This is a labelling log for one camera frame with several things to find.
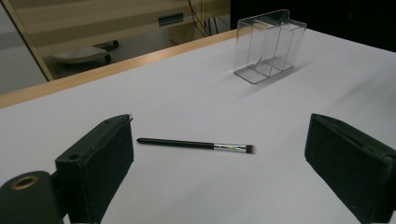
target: floor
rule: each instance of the floor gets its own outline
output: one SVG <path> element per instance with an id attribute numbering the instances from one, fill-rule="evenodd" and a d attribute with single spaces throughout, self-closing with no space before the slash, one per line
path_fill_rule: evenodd
<path id="1" fill-rule="evenodd" d="M 137 35 L 125 39 L 117 40 L 119 45 L 114 47 L 112 42 L 104 43 L 96 46 L 101 49 L 106 49 L 111 56 L 111 63 L 121 62 L 133 57 L 144 55 L 160 49 L 166 49 L 175 45 L 169 39 L 168 31 L 166 29 L 157 30 L 144 35 Z M 105 58 L 88 63 L 56 63 L 54 62 L 57 78 L 72 76 L 93 68 L 105 66 Z"/>
<path id="2" fill-rule="evenodd" d="M 209 33 L 214 35 L 229 30 L 230 15 L 212 18 L 211 20 L 217 25 L 216 27 L 210 26 L 212 32 Z M 105 43 L 100 46 L 110 54 L 110 63 L 117 63 L 160 49 L 170 48 L 176 44 L 170 40 L 167 29 L 119 39 L 118 42 L 119 46 L 116 48 L 112 46 L 112 43 Z M 54 68 L 56 78 L 63 78 L 105 65 L 107 65 L 105 59 L 100 59 L 78 64 L 54 63 Z M 24 44 L 21 35 L 1 5 L 0 70 L 2 71 L 0 73 L 0 94 L 19 91 L 47 82 L 35 62 L 35 58 Z"/>

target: acrylic divider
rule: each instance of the acrylic divider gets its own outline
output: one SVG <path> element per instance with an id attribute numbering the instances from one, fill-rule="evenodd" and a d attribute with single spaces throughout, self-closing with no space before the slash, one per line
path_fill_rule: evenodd
<path id="1" fill-rule="evenodd" d="M 238 21 L 233 72 L 250 83 L 292 68 L 306 24 L 285 9 Z"/>

